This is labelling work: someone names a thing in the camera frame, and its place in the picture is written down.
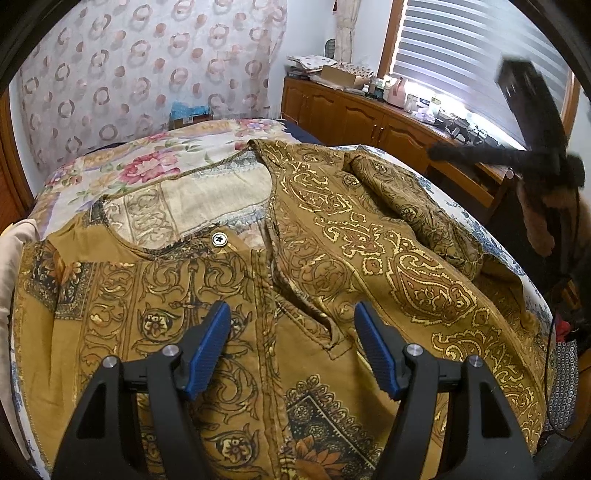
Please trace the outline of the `right hand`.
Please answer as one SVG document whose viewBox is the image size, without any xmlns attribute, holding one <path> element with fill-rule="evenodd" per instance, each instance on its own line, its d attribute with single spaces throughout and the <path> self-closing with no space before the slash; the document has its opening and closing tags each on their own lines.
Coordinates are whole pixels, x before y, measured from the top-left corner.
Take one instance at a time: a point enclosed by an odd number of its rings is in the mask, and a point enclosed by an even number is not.
<svg viewBox="0 0 591 480">
<path fill-rule="evenodd" d="M 526 234 L 533 250 L 549 257 L 557 246 L 569 251 L 578 234 L 579 192 L 558 188 L 540 193 L 534 185 L 520 180 L 517 184 Z"/>
</svg>

